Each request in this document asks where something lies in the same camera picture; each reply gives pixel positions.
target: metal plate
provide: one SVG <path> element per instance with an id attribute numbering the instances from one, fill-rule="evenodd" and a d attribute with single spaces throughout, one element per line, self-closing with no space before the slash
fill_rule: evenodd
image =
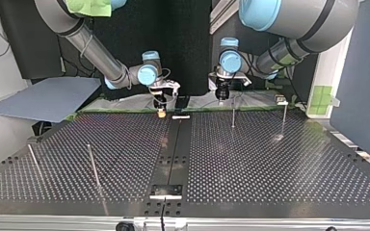
<path id="1" fill-rule="evenodd" d="M 370 218 L 370 165 L 320 124 L 295 112 L 231 120 L 192 114 L 181 216 Z"/>
<path id="2" fill-rule="evenodd" d="M 170 123 L 145 114 L 78 116 L 34 146 L 38 165 L 23 152 L 0 166 L 0 213 L 143 215 Z"/>

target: vertical metal rod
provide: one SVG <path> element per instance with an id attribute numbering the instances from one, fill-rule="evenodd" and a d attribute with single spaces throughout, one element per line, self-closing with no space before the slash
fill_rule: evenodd
<path id="1" fill-rule="evenodd" d="M 233 118 L 232 118 L 232 128 L 235 128 L 235 120 L 236 120 L 236 109 L 233 109 Z"/>
<path id="2" fill-rule="evenodd" d="M 284 106 L 283 125 L 281 126 L 281 134 L 284 136 L 284 126 L 286 124 L 288 104 Z"/>
<path id="3" fill-rule="evenodd" d="M 38 159 L 36 159 L 35 152 L 34 152 L 34 150 L 32 148 L 32 145 L 31 144 L 28 144 L 28 148 L 29 148 L 29 151 L 30 151 L 30 153 L 32 155 L 33 162 L 35 163 L 35 165 L 38 165 L 39 164 L 38 163 Z"/>
<path id="4" fill-rule="evenodd" d="M 233 104 L 232 104 L 232 128 L 235 128 L 235 122 L 236 122 L 236 97 L 233 97 Z"/>
<path id="5" fill-rule="evenodd" d="M 101 187 L 101 185 L 100 185 L 100 179 L 98 178 L 98 174 L 97 174 L 97 167 L 95 166 L 95 161 L 94 161 L 94 155 L 93 155 L 93 151 L 92 151 L 92 146 L 89 145 L 89 144 L 87 144 L 87 150 L 89 151 L 90 160 L 92 161 L 92 171 L 94 172 L 95 181 L 97 183 L 97 186 L 98 187 Z"/>
<path id="6" fill-rule="evenodd" d="M 283 115 L 283 123 L 286 122 L 286 117 L 287 117 L 287 107 L 288 107 L 288 104 L 286 104 L 284 106 L 284 115 Z"/>

